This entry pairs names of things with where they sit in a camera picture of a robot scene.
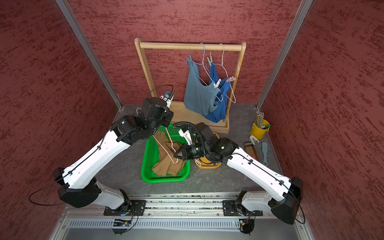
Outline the brown tank top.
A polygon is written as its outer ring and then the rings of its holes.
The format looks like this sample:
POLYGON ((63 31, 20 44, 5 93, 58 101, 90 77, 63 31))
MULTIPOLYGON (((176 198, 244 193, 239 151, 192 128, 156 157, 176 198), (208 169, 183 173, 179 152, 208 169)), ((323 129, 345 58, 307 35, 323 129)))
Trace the brown tank top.
POLYGON ((153 137, 159 150, 159 162, 156 163, 152 170, 161 177, 172 175, 176 177, 185 166, 185 162, 174 158, 174 153, 181 147, 181 144, 170 140, 164 132, 158 131, 153 137))

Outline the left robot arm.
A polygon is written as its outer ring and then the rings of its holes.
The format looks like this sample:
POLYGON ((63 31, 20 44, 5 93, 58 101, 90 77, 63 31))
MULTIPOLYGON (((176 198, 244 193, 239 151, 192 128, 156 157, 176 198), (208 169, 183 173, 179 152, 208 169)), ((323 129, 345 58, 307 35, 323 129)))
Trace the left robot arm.
POLYGON ((83 157, 65 169, 57 168, 54 177, 61 185, 60 200, 75 208, 95 204, 111 210, 130 210, 131 202, 125 191, 101 184, 96 174, 137 141, 149 139, 160 126, 169 126, 174 115, 170 110, 172 100, 170 94, 144 99, 137 114, 122 116, 114 122, 103 139, 83 157))

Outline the blue wire hanger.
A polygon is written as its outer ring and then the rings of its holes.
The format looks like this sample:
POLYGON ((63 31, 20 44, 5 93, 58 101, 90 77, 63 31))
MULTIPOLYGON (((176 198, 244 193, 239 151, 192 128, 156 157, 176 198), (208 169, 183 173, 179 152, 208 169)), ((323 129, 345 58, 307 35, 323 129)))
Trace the blue wire hanger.
MULTIPOLYGON (((205 47, 205 44, 204 43, 200 43, 201 45, 203 45, 203 58, 202 58, 202 63, 199 64, 199 63, 196 63, 192 60, 193 63, 195 63, 196 65, 198 66, 202 66, 204 71, 206 72, 206 74, 208 75, 208 77, 210 78, 210 80, 212 81, 212 83, 216 83, 213 81, 213 79, 210 77, 210 74, 208 73, 206 67, 205 67, 205 52, 206 52, 206 47, 205 47)), ((208 84, 200 77, 199 73, 196 74, 196 76, 198 77, 198 80, 203 83, 205 86, 208 86, 208 84)))

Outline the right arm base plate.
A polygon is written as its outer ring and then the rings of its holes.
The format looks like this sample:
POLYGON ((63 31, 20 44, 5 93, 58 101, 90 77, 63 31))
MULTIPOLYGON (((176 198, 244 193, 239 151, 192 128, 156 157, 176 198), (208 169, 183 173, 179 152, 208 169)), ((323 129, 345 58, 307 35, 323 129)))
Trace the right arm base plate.
POLYGON ((263 216, 262 211, 253 211, 250 212, 245 207, 243 207, 240 203, 236 201, 224 200, 222 201, 223 205, 223 213, 226 217, 261 217, 263 216))

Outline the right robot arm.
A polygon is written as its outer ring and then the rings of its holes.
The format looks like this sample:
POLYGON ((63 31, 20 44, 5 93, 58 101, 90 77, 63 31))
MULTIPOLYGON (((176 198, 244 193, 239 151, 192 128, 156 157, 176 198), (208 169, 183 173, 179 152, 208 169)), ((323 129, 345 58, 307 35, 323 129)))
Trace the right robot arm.
POLYGON ((263 165, 228 138, 217 137, 204 123, 177 122, 173 125, 186 140, 174 157, 191 161, 205 157, 211 163, 227 162, 227 166, 242 173, 266 193, 261 196, 249 191, 242 192, 237 199, 237 209, 243 215, 254 211, 268 211, 282 222, 292 225, 303 208, 304 182, 288 178, 263 165))

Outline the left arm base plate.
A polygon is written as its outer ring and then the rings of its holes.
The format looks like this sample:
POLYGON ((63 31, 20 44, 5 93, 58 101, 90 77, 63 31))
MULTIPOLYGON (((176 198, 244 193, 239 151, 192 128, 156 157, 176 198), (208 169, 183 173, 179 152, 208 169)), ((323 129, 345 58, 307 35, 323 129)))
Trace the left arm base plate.
POLYGON ((131 200, 129 203, 123 203, 116 210, 108 207, 104 210, 104 216, 122 216, 132 217, 133 215, 143 216, 147 201, 131 200))

